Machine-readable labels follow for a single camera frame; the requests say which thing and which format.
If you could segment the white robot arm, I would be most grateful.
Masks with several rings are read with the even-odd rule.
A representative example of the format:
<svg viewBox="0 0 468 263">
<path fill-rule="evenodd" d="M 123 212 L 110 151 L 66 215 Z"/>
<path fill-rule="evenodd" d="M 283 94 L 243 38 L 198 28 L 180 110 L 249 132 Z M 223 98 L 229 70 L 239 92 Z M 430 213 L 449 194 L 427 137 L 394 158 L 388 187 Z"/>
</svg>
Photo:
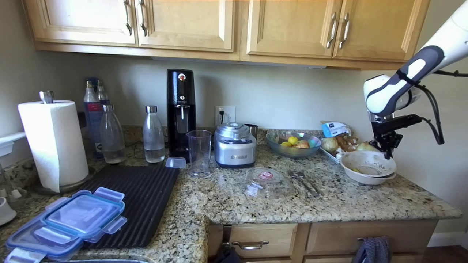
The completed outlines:
<svg viewBox="0 0 468 263">
<path fill-rule="evenodd" d="M 433 107 L 436 124 L 424 120 L 439 145 L 445 143 L 439 105 L 435 95 L 422 85 L 430 75 L 444 75 L 444 67 L 468 56 L 468 0 L 465 0 L 438 32 L 392 76 L 378 75 L 365 82 L 363 92 L 367 113 L 372 121 L 372 145 L 392 156 L 403 136 L 398 129 L 422 123 L 424 118 L 416 114 L 394 117 L 397 110 L 407 108 L 424 92 Z"/>
</svg>

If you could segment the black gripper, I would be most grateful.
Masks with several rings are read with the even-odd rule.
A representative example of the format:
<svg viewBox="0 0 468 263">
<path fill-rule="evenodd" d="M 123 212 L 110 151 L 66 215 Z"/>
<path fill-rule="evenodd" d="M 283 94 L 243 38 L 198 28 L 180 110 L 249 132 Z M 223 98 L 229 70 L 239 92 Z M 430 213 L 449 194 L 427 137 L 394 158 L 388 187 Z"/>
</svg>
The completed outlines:
<svg viewBox="0 0 468 263">
<path fill-rule="evenodd" d="M 423 118 L 416 114 L 403 117 L 373 117 L 373 142 L 379 149 L 385 149 L 385 158 L 394 158 L 394 151 L 400 146 L 403 136 L 398 135 L 400 129 L 410 127 L 413 124 L 422 123 Z"/>
</svg>

